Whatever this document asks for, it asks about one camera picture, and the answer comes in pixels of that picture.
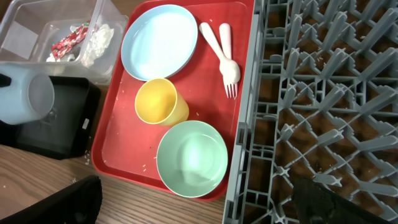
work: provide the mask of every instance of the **dishwasher rack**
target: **dishwasher rack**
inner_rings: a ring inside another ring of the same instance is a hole
[[[396,7],[255,2],[223,223],[298,223],[303,176],[397,222]]]

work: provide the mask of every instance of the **wooden table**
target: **wooden table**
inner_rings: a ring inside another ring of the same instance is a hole
[[[113,0],[121,13],[128,16],[141,2],[143,0]],[[103,94],[96,123],[107,89],[101,90]],[[85,163],[84,157],[57,161],[0,145],[0,218],[62,190],[74,179],[98,175],[91,163]],[[103,204],[98,223],[221,223],[224,197],[215,202],[202,203],[114,178],[100,177]]]

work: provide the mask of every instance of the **mint green bowl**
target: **mint green bowl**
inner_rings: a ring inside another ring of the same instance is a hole
[[[160,178],[172,192],[201,197],[223,179],[228,153],[215,128],[201,121],[185,121],[163,136],[156,165]]]

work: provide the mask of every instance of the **yellow cup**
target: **yellow cup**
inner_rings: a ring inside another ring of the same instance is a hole
[[[138,90],[136,113],[145,123],[173,126],[187,120],[189,108],[172,82],[156,78]]]

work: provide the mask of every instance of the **red wrapper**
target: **red wrapper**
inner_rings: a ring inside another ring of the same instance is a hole
[[[66,38],[60,40],[51,47],[52,55],[56,60],[65,56],[69,51],[71,51],[73,46],[79,44],[86,37],[89,24],[90,21],[82,24]]]

